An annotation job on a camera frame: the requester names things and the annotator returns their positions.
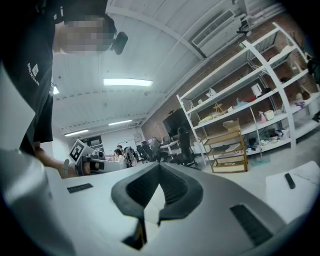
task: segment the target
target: fluorescent light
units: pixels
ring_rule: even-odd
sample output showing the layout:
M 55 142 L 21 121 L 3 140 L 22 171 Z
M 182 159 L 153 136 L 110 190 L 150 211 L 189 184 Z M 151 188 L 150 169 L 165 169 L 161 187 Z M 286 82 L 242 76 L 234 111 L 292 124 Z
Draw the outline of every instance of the fluorescent light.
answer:
M 104 78 L 104 86 L 152 86 L 154 82 L 139 79 L 126 79 L 126 78 Z
M 58 91 L 58 88 L 56 86 L 53 87 L 53 94 L 58 94 L 59 91 Z
M 88 129 L 79 130 L 79 131 L 75 131 L 75 132 L 72 132 L 72 133 L 65 134 L 64 136 L 68 137 L 68 136 L 72 136 L 72 135 L 76 135 L 76 134 L 82 134 L 82 133 L 86 133 L 86 132 L 89 132 L 89 130 Z
M 122 124 L 122 123 L 129 123 L 131 122 L 132 120 L 127 120 L 127 121 L 121 121 L 121 122 L 113 122 L 113 123 L 109 123 L 110 126 L 113 126 L 113 125 L 118 125 L 118 124 Z

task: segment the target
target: pink bottle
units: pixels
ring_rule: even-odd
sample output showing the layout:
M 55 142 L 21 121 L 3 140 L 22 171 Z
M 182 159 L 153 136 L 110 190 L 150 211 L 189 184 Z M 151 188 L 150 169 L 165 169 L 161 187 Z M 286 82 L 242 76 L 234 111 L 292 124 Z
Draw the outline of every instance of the pink bottle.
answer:
M 264 113 L 261 112 L 261 111 L 259 111 L 259 114 L 260 114 L 260 116 L 261 116 L 261 123 L 265 123 L 265 122 L 267 121 L 267 119 L 266 119 Z

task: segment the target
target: floor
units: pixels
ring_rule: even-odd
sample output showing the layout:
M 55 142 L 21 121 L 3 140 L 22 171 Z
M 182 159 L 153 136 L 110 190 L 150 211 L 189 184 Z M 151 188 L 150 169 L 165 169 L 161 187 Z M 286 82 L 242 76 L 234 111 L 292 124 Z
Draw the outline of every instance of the floor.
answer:
M 309 161 L 315 161 L 320 166 L 320 127 L 301 137 L 296 144 L 296 149 L 291 150 L 290 145 L 262 153 L 263 160 L 270 162 L 258 166 L 252 163 L 260 160 L 260 155 L 248 156 L 248 172 L 212 174 L 210 165 L 204 166 L 201 157 L 196 158 L 198 169 L 212 175 L 219 175 L 229 179 L 249 191 L 261 200 L 265 200 L 266 177 L 301 166 Z M 152 199 L 144 209 L 145 228 L 148 241 L 158 233 L 159 210 L 165 204 L 164 193 L 160 186 L 156 189 Z

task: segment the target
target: desk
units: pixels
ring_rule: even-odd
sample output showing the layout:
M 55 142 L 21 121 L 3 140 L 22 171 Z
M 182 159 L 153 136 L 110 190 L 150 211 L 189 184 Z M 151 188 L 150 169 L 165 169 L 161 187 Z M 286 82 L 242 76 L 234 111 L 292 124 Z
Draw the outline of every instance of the desk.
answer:
M 285 174 L 289 173 L 295 183 L 290 189 Z M 290 171 L 265 178 L 266 203 L 273 208 L 286 223 L 308 213 L 319 193 L 315 184 L 320 177 L 320 168 L 314 162 L 307 162 Z
M 176 141 L 171 142 L 171 143 L 169 143 L 169 144 L 167 144 L 167 145 L 161 146 L 160 149 L 166 149 L 166 148 L 168 148 L 168 149 L 169 149 L 169 153 L 172 154 L 172 151 L 171 151 L 171 148 L 170 148 L 170 147 L 172 147 L 173 145 L 176 145 L 176 144 L 178 144 L 178 143 L 179 143 L 179 140 L 176 140 Z

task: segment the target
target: ceiling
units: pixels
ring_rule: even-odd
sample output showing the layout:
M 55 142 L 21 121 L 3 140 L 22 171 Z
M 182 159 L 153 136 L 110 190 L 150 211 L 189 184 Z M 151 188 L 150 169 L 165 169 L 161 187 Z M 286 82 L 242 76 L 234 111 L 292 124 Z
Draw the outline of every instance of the ceiling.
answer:
M 137 127 L 204 56 L 190 43 L 212 17 L 240 14 L 232 0 L 109 0 L 106 12 L 128 35 L 121 55 L 54 56 L 52 126 L 60 134 L 83 129 L 89 137 Z M 154 81 L 151 87 L 104 86 L 104 78 Z M 123 125 L 109 123 L 132 120 Z

